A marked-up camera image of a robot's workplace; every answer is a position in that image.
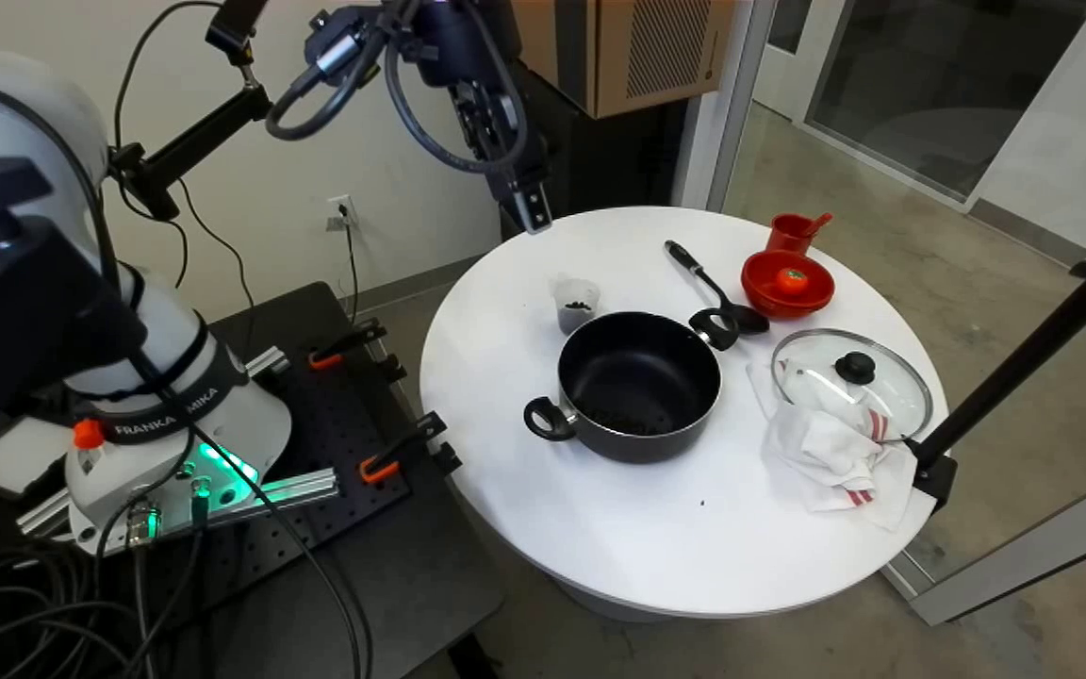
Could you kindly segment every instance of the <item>door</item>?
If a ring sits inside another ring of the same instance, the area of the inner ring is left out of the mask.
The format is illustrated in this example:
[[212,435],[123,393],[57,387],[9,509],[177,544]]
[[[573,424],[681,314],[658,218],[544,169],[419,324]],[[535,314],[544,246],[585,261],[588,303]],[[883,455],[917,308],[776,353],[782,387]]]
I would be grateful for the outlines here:
[[965,203],[1083,23],[1086,0],[860,0],[809,124]]
[[754,101],[803,124],[849,0],[782,0]]

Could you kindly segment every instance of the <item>floor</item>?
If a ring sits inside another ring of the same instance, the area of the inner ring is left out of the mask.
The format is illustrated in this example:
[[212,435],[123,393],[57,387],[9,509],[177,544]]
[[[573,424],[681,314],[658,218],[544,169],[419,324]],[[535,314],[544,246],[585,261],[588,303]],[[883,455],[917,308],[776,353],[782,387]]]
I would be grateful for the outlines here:
[[[911,318],[940,360],[951,402],[1074,287],[1065,264],[911,192],[767,110],[748,124],[728,206],[748,218],[833,211],[819,246]],[[410,373],[441,295],[444,287],[369,308],[389,324],[392,352]],[[943,569],[1083,499],[1086,336],[972,428],[960,455],[953,501],[921,539]],[[794,613],[694,627],[600,618],[500,535],[486,535],[486,545],[507,578],[507,607],[481,627],[481,642],[507,679],[1086,673],[1086,563],[951,627],[923,627],[883,578]],[[410,679],[454,673],[434,658]]]

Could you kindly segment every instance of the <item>metal stand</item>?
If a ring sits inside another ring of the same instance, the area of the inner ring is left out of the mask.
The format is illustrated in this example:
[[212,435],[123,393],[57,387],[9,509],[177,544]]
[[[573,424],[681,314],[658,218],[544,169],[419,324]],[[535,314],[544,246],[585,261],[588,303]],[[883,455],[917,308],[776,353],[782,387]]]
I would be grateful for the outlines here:
[[1086,558],[1086,499],[989,551],[946,582],[911,593],[911,607],[940,627],[1045,582]]
[[[1074,275],[1083,275],[1083,287],[961,408],[953,408],[946,421],[940,421],[923,440],[911,440],[921,458],[917,486],[932,492],[940,509],[946,505],[960,470],[960,458],[951,458],[946,448],[1086,328],[1086,264],[1078,264]],[[923,623],[940,627],[1083,558],[1086,499],[943,582],[935,582],[912,551],[893,558],[885,578]]]
[[911,440],[917,453],[917,486],[935,499],[935,509],[946,505],[960,458],[951,443],[965,438],[980,417],[989,417],[1030,373],[1036,373],[1065,343],[1086,328],[1086,264],[1074,269],[1083,287],[1045,321],[1036,331],[1011,352],[1011,359],[972,387],[923,440]]

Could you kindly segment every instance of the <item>metal frame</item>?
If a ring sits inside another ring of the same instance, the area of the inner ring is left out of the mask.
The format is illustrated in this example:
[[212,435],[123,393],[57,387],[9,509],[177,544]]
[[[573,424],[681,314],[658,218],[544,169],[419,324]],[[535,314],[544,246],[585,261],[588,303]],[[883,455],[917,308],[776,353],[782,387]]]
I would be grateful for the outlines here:
[[923,564],[893,563],[885,578],[906,593],[911,607],[928,623],[951,623],[1011,593],[1022,593],[1086,558],[1086,499],[1006,539],[965,569],[923,582]]
[[723,77],[688,114],[681,182],[673,203],[723,211],[728,182],[754,98],[759,66],[772,31],[776,0],[750,0],[740,8],[732,43],[723,47]]

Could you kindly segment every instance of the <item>red object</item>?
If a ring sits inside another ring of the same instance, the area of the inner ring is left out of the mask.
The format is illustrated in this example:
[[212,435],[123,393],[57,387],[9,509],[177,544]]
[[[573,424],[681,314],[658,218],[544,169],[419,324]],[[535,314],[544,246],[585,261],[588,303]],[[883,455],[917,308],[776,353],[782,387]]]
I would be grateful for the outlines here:
[[819,261],[771,250],[742,261],[740,281],[761,318],[819,314],[838,289],[833,275]]
[[309,369],[315,373],[334,373],[346,360],[346,353],[321,353],[321,359],[309,359]]
[[99,443],[106,443],[104,421],[99,417],[80,417],[75,421],[75,448],[80,453],[96,453]]
[[379,455],[368,455],[368,458],[359,463],[359,480],[361,480],[368,486],[380,486],[380,481],[392,480],[392,475],[399,475],[399,458],[389,458],[389,463],[379,468]]
[[782,253],[809,253],[816,233],[833,222],[833,213],[776,213],[772,230],[771,230],[771,246],[767,250],[782,250]]

